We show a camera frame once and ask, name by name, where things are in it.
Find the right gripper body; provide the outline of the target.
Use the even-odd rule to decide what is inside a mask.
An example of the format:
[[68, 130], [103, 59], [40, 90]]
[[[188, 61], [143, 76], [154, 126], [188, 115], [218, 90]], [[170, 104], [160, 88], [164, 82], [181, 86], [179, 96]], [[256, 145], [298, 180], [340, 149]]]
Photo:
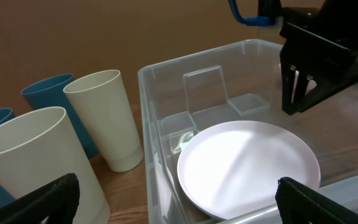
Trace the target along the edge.
[[335, 82], [358, 82], [358, 0], [328, 0], [320, 9], [284, 7], [284, 68]]

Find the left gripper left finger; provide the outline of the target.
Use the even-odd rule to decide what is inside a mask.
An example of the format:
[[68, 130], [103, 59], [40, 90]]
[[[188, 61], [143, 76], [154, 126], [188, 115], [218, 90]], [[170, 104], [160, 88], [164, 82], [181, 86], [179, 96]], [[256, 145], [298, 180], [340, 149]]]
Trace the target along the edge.
[[79, 204], [79, 180], [67, 173], [0, 208], [0, 224], [72, 224]]

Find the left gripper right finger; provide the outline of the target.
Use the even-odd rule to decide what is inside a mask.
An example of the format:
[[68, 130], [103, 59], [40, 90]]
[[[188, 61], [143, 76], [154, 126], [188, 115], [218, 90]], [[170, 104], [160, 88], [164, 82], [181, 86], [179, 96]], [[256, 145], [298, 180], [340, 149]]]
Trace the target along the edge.
[[275, 200], [283, 224], [358, 224], [358, 214], [290, 177], [278, 180]]

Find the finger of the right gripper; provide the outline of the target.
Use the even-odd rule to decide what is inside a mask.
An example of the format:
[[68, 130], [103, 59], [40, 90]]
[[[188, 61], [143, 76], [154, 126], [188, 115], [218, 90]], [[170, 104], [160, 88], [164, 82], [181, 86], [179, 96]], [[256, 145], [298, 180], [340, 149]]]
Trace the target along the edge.
[[295, 108], [292, 103], [293, 86], [295, 82], [296, 70], [291, 69], [291, 64], [285, 60], [281, 61], [282, 71], [282, 110], [288, 115], [295, 113]]
[[294, 113], [302, 113], [353, 85], [352, 80], [332, 80], [299, 73], [292, 101]]

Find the cream cup front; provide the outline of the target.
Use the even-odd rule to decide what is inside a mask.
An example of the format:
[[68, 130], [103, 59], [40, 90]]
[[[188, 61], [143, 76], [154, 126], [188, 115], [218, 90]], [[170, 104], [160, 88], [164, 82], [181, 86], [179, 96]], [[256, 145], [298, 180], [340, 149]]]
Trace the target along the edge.
[[108, 201], [65, 108], [42, 108], [0, 125], [0, 185], [14, 198], [67, 173], [80, 185], [74, 223], [108, 223]]

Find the pink plate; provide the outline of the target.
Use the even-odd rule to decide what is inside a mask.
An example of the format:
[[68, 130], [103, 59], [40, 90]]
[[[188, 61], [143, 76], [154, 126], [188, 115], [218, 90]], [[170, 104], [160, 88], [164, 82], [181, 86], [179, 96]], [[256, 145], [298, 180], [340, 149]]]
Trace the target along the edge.
[[220, 220], [273, 205], [282, 177], [313, 190], [321, 183], [309, 145], [260, 121], [230, 121], [198, 133], [180, 153], [177, 176], [188, 199]]

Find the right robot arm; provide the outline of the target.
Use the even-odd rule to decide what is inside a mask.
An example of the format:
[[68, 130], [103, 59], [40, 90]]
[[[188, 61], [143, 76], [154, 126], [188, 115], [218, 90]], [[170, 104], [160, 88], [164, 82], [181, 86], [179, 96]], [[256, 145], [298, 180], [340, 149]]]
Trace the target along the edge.
[[258, 13], [283, 19], [284, 112], [302, 113], [358, 83], [358, 1], [326, 0], [320, 9], [259, 1]]

